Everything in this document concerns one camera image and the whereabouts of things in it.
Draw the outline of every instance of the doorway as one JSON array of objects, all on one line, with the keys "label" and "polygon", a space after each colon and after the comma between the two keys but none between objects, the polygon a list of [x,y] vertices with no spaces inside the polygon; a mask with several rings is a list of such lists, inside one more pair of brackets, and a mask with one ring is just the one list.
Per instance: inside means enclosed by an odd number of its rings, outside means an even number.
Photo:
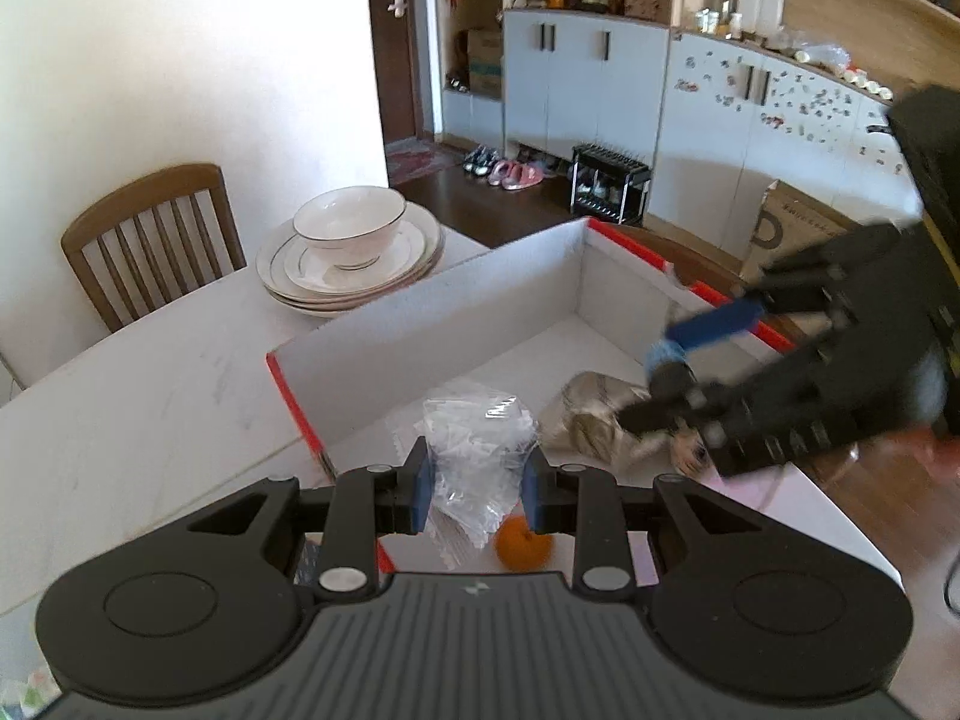
[{"label": "doorway", "polygon": [[385,146],[422,132],[411,1],[370,0],[373,66]]}]

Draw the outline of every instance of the wooden chair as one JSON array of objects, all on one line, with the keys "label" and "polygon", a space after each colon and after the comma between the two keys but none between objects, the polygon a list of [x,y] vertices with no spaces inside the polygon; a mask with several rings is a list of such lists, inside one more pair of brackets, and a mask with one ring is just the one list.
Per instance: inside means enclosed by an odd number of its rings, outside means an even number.
[{"label": "wooden chair", "polygon": [[247,264],[224,175],[209,164],[167,167],[113,191],[74,220],[61,247],[111,332],[220,278],[224,266]]}]

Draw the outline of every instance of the pink rug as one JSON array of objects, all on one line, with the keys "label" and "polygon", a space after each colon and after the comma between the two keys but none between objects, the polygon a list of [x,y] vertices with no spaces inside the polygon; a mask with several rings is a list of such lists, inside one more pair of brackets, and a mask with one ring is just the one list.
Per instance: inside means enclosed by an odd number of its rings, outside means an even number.
[{"label": "pink rug", "polygon": [[464,156],[461,151],[439,143],[406,138],[390,143],[386,149],[387,177],[395,187],[414,178],[430,175],[445,167],[459,165]]}]

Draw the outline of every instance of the black shoe rack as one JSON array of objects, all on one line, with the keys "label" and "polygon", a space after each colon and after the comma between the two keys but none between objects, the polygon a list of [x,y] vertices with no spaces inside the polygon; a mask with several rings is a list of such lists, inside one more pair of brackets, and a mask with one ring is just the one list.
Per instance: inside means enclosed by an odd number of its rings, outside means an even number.
[{"label": "black shoe rack", "polygon": [[[591,170],[590,191],[578,191],[581,170]],[[570,186],[570,213],[586,213],[616,224],[640,227],[650,194],[651,167],[598,143],[580,143],[573,148],[573,175]],[[610,188],[606,196],[598,196],[600,181]]]}]

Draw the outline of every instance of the marble tabletop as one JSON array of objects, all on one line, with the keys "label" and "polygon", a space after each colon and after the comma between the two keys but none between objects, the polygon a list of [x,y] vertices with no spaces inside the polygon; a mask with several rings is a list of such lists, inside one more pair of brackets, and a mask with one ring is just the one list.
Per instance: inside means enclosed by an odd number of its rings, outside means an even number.
[{"label": "marble tabletop", "polygon": [[[483,251],[448,230],[440,268]],[[265,356],[320,322],[272,300],[247,267],[0,409],[0,614],[230,480],[270,472],[259,466],[313,469]]]}]

